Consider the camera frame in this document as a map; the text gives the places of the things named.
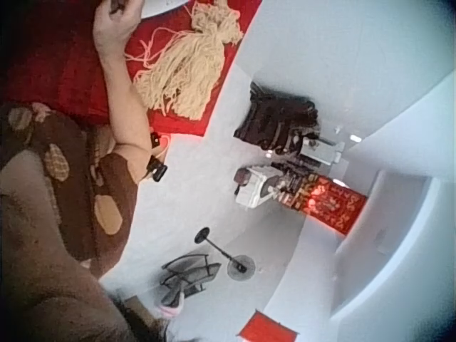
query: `red decoration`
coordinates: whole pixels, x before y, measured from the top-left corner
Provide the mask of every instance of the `red decoration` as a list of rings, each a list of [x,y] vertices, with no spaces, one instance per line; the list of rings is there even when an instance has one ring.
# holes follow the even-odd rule
[[[294,342],[298,333],[255,311],[239,336],[249,342]]]
[[[195,0],[187,5],[192,7]],[[13,65],[6,78],[5,99],[17,102],[43,102],[56,110],[77,115],[89,123],[108,122],[108,102],[98,56],[92,40],[93,14],[99,0],[40,1],[28,10],[18,24]],[[241,16],[239,25],[246,32],[261,0],[229,0]],[[190,29],[190,17],[184,8],[144,20],[127,46],[129,54],[143,52],[139,40],[149,41],[154,29],[165,26],[174,31]],[[168,34],[155,37],[153,52],[170,39]],[[225,46],[225,63],[211,101],[200,121],[176,115],[163,117],[149,112],[150,124],[161,133],[184,133],[203,136],[215,103],[236,55],[239,44]],[[129,62],[133,76],[141,63]]]
[[[318,176],[301,210],[338,232],[347,235],[366,203],[367,197]]]

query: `red cloth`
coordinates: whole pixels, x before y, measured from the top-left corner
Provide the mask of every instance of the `red cloth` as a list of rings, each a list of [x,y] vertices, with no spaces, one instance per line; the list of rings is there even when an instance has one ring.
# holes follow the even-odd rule
[[[188,4],[191,8],[195,0]],[[239,24],[243,32],[257,12],[261,0],[229,0],[228,4],[241,12]],[[93,47],[93,13],[96,0],[67,2],[44,1],[35,5],[18,27],[14,64],[9,68],[4,85],[5,100],[42,102],[89,123],[107,123],[108,102],[103,72]],[[184,8],[144,20],[134,33],[126,51],[143,52],[139,40],[149,41],[154,29],[165,26],[174,31],[190,29],[190,17]],[[170,39],[158,34],[153,51],[159,51]],[[203,136],[236,55],[237,46],[225,47],[225,63],[219,82],[212,90],[200,121],[190,121],[176,115],[163,117],[149,112],[150,125],[162,133],[186,133]],[[130,75],[142,68],[141,63],[129,62]]]
[[[294,342],[298,333],[255,311],[239,336],[249,342]]]

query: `brown polka dot fabric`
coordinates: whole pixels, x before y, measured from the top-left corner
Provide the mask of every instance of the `brown polka dot fabric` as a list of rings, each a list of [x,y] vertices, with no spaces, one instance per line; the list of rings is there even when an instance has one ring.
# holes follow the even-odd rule
[[[64,182],[70,174],[70,165],[56,144],[49,145],[49,149],[44,154],[44,165],[48,173],[61,182]]]
[[[110,142],[99,141],[97,128],[82,128],[40,103],[2,105],[0,119],[1,167],[24,149],[38,154],[68,252],[79,262],[90,260],[87,267],[102,276],[130,234],[138,186],[127,160],[112,149],[100,153],[99,145]]]
[[[32,112],[28,108],[13,108],[9,112],[8,122],[13,130],[25,130],[31,122]]]
[[[95,196],[95,217],[97,223],[107,235],[114,235],[120,230],[122,216],[111,196]]]
[[[58,208],[56,194],[54,193],[54,188],[52,186],[52,180],[49,177],[44,177],[46,182],[46,188],[48,189],[49,198],[51,199],[52,210],[56,217],[57,225],[62,223],[62,217],[60,216],[60,209]]]

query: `metal stand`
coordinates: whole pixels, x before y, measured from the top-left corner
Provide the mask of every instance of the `metal stand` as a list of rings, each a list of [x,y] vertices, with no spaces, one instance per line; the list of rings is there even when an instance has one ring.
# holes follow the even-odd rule
[[[212,242],[211,240],[209,240],[207,237],[209,236],[209,233],[210,233],[210,229],[209,227],[205,227],[203,229],[201,229],[198,234],[196,235],[195,237],[195,244],[201,244],[202,242],[206,241],[208,244],[210,244],[211,246],[213,246],[217,251],[219,251],[220,253],[222,253],[222,255],[225,257],[225,258],[228,258],[228,260],[231,261],[231,263],[233,263],[236,267],[236,270],[240,273],[246,273],[247,272],[247,267],[245,267],[245,265],[243,265],[241,262],[237,261],[236,258],[233,258],[231,255],[229,255],[228,253],[226,253],[223,249],[221,249],[220,247],[218,247],[214,242]]]

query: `person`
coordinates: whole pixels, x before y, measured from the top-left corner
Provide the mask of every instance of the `person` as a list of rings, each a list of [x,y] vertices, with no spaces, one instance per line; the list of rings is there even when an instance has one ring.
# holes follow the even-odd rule
[[[153,154],[124,59],[143,4],[112,13],[103,0],[95,13],[110,130],[40,103],[1,107],[1,304],[14,341],[163,340],[97,280],[120,258]]]

